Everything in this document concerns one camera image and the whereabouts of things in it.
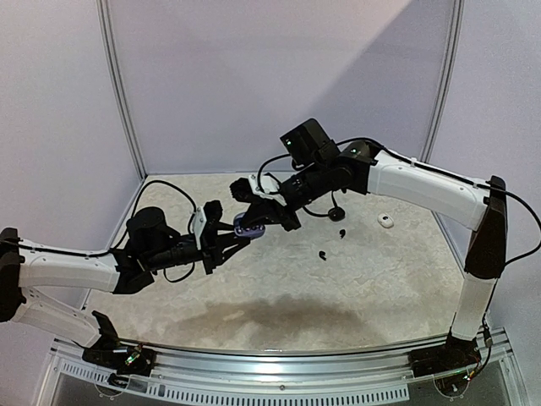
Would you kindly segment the purple round charging case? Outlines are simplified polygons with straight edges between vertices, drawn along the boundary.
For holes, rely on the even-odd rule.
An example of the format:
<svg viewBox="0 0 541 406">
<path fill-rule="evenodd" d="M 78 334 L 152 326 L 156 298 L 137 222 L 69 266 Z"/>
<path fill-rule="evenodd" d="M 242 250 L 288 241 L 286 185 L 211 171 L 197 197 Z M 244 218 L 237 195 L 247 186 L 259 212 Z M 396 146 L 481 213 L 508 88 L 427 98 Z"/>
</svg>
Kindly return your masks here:
<svg viewBox="0 0 541 406">
<path fill-rule="evenodd" d="M 233 232 L 236 236 L 246 239 L 258 239 L 265 234 L 264 225 L 255 225 L 250 227 L 243 227 L 241 225 L 241 220 L 244 216 L 244 213 L 239 213 L 233 219 Z"/>
</svg>

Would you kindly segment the black charging case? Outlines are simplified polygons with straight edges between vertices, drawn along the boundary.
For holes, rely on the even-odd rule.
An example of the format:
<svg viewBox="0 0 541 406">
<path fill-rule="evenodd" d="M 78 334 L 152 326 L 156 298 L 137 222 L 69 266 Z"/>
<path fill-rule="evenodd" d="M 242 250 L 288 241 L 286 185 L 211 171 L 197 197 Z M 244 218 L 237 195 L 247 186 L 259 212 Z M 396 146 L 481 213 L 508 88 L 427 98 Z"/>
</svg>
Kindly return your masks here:
<svg viewBox="0 0 541 406">
<path fill-rule="evenodd" d="M 332 207 L 328 211 L 328 217 L 333 222 L 339 222 L 339 221 L 343 220 L 345 218 L 345 216 L 346 216 L 346 212 L 339 206 Z"/>
</svg>

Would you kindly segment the white earbud charging case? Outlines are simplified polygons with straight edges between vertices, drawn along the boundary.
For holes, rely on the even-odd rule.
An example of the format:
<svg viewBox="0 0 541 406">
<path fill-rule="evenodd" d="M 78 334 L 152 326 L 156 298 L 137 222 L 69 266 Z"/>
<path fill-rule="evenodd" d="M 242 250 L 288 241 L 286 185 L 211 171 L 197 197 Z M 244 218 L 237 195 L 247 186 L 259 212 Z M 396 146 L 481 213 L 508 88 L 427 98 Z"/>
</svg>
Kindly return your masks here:
<svg viewBox="0 0 541 406">
<path fill-rule="evenodd" d="M 377 216 L 378 224 L 383 228 L 393 228 L 394 227 L 394 221 L 393 219 L 386 215 L 385 213 L 381 213 Z"/>
</svg>

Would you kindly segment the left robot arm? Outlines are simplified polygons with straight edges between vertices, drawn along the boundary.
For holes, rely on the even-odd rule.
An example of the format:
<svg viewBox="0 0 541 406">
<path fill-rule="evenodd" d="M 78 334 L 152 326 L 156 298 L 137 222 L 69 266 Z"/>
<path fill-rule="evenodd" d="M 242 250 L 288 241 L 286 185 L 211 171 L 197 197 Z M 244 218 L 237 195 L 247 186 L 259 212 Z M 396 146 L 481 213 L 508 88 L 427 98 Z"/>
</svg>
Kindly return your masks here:
<svg viewBox="0 0 541 406">
<path fill-rule="evenodd" d="M 38 292 L 39 287 L 88 288 L 111 294 L 136 294 L 154 282 L 160 270 L 201 262 L 211 274 L 236 252 L 263 236 L 262 226 L 243 228 L 241 217 L 221 222 L 217 200 L 197 208 L 191 233 L 167 225 L 164 211 L 149 206 L 126 224 L 128 241 L 102 253 L 63 251 L 19 237 L 15 228 L 1 232 L 1 320 L 35 326 L 65 337 L 108 367 L 126 358 L 106 315 L 85 315 Z"/>
</svg>

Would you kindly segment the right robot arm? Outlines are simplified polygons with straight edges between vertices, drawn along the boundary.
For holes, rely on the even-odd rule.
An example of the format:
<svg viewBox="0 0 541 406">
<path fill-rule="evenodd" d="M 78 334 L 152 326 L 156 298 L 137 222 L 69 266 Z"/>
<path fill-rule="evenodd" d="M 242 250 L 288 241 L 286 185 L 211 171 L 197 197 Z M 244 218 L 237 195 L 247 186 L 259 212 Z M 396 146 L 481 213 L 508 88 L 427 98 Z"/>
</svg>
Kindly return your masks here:
<svg viewBox="0 0 541 406">
<path fill-rule="evenodd" d="M 505 182 L 487 182 L 448 173 L 400 156 L 380 143 L 356 139 L 340 149 L 320 123 L 310 118 L 281 137 L 300 168 L 285 181 L 256 173 L 230 186 L 232 197 L 248 204 L 241 224 L 300 227 L 297 212 L 334 191 L 381 195 L 438 212 L 472 232 L 464 270 L 465 281 L 449 333 L 437 361 L 456 368 L 470 353 L 471 342 L 505 268 L 507 205 Z"/>
</svg>

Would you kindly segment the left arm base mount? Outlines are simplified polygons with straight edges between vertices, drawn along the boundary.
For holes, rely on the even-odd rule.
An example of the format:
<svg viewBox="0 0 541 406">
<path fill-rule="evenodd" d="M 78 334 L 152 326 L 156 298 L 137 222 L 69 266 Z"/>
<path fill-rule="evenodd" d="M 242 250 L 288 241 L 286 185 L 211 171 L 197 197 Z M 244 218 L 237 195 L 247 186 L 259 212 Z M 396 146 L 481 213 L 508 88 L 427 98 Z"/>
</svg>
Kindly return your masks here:
<svg viewBox="0 0 541 406">
<path fill-rule="evenodd" d="M 98 323 L 100 336 L 96 343 L 85 348 L 82 360 L 116 371 L 117 376 L 149 377 L 155 367 L 157 352 L 143 343 L 124 345 L 109 318 L 96 311 L 92 315 Z"/>
</svg>

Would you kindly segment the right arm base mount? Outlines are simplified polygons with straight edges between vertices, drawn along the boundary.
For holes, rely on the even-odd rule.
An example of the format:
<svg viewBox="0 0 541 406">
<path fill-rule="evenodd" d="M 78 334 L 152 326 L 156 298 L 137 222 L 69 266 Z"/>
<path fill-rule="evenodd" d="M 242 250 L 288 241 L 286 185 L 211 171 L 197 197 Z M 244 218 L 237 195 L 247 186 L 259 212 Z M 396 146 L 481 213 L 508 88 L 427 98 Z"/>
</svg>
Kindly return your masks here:
<svg viewBox="0 0 541 406">
<path fill-rule="evenodd" d="M 475 365 L 465 377 L 466 380 L 473 379 L 486 367 L 492 354 L 493 339 L 487 323 L 482 325 L 482 334 L 487 349 L 484 359 L 476 338 L 462 340 L 454 337 L 451 332 L 448 332 L 441 345 L 412 350 L 408 355 L 408 362 L 414 376 L 428 376 Z"/>
</svg>

